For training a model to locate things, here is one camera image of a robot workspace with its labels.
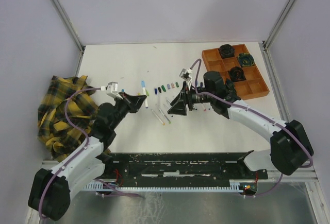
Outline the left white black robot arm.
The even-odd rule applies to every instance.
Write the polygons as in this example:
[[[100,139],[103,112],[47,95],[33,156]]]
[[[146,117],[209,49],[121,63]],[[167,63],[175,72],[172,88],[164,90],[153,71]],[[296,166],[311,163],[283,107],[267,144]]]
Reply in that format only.
[[[36,172],[28,206],[40,218],[59,220],[68,210],[71,200],[92,180],[99,176],[110,177],[114,165],[103,152],[113,142],[115,129],[128,113],[139,111],[146,95],[112,94],[114,103],[105,102],[98,107],[91,132],[66,159],[50,169]]]

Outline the teal capped acrylic marker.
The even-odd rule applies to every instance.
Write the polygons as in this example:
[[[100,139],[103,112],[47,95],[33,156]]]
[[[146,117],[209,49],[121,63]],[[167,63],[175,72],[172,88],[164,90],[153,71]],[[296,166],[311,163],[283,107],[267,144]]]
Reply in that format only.
[[[144,104],[145,104],[145,108],[148,109],[149,108],[149,104],[147,102],[147,93],[146,93],[146,88],[145,88],[145,82],[144,80],[141,81],[141,86],[142,86],[142,92],[143,92],[143,95],[146,96],[146,99],[144,101]]]

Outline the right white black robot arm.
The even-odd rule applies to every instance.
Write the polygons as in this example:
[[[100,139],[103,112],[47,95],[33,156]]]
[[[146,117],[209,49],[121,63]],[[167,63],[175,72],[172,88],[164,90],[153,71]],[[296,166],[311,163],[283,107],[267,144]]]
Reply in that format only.
[[[314,152],[300,122],[277,120],[251,108],[237,96],[234,83],[219,72],[206,72],[202,87],[192,81],[192,73],[190,68],[181,71],[183,87],[170,103],[168,114],[186,116],[195,104],[209,103],[217,114],[243,124],[270,143],[270,149],[243,156],[236,166],[240,177],[249,178],[261,169],[277,169],[289,176],[301,167],[312,166]]]

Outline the yellow capped highlighter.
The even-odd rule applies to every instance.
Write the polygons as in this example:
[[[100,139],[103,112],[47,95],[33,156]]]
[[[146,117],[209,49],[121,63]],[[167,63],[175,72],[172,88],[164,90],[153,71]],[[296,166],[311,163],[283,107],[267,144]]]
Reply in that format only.
[[[159,120],[159,122],[163,125],[163,126],[165,126],[166,124],[165,124],[165,122],[159,117],[159,115],[153,110],[153,109],[151,109],[151,112],[152,112],[152,114]]]

